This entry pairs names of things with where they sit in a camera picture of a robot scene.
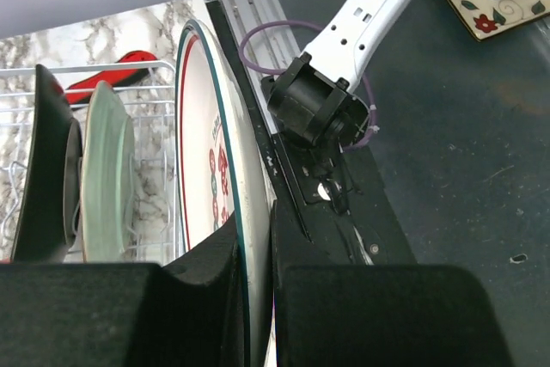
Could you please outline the white plate red characters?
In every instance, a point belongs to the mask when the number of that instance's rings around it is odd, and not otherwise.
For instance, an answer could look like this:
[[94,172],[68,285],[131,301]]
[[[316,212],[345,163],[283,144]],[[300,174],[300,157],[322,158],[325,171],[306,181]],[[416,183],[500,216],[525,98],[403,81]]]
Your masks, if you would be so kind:
[[261,366],[272,322],[270,212],[248,108],[216,35],[181,32],[175,71],[175,148],[183,242],[192,250],[235,219],[248,366]]

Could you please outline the red black utensil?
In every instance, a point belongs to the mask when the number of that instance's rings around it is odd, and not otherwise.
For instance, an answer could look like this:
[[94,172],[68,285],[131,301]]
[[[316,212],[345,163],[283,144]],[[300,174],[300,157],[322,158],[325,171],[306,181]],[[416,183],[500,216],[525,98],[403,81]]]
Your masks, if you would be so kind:
[[[131,51],[125,54],[117,63],[140,63],[155,61],[156,56],[151,52],[146,51]],[[80,82],[73,83],[67,89],[92,89],[94,90],[97,83],[105,81],[112,87],[129,87],[144,80],[149,75],[148,69],[128,69],[128,70],[103,70],[97,74],[83,79]],[[65,93],[66,99],[69,104],[86,104],[89,103],[89,99],[92,92],[76,92]]]

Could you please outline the clear dish rack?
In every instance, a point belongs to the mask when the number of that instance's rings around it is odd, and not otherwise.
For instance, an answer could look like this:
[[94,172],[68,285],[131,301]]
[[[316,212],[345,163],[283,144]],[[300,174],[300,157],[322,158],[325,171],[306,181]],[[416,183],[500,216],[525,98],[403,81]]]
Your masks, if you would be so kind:
[[1,259],[155,260],[180,253],[173,87],[157,62],[1,73]]

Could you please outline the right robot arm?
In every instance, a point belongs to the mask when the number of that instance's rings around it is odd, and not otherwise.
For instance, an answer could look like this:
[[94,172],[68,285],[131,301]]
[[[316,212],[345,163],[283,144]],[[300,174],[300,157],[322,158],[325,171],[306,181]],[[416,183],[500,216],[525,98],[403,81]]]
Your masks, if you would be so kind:
[[369,109],[354,92],[366,66],[411,0],[346,0],[271,84],[269,112],[306,148],[356,144]]

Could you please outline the mint floral round plate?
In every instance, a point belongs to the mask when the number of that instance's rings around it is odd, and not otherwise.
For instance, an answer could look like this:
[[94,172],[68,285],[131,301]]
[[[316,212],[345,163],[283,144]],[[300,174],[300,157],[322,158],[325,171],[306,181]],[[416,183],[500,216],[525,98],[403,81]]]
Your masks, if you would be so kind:
[[97,83],[89,102],[81,178],[82,250],[86,262],[125,257],[133,235],[135,138],[113,87]]

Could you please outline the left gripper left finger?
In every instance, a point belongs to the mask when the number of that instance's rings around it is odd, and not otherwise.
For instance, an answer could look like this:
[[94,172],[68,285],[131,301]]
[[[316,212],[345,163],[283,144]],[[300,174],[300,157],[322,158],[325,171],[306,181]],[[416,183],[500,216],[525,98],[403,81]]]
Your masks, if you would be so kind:
[[4,366],[243,366],[236,220],[167,266],[1,267]]

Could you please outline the teal square plate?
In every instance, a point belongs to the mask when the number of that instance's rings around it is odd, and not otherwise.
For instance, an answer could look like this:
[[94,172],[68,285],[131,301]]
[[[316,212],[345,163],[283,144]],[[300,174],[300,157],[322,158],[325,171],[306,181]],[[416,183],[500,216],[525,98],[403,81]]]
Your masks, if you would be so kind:
[[12,262],[61,262],[74,245],[82,156],[80,124],[64,90],[57,78],[38,64],[32,142]]

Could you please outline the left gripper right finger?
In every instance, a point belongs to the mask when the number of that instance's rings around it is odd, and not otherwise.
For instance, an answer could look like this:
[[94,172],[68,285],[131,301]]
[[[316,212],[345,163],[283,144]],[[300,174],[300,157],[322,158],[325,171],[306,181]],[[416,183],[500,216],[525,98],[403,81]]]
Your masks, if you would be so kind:
[[471,272],[332,263],[280,203],[270,225],[279,365],[513,365]]

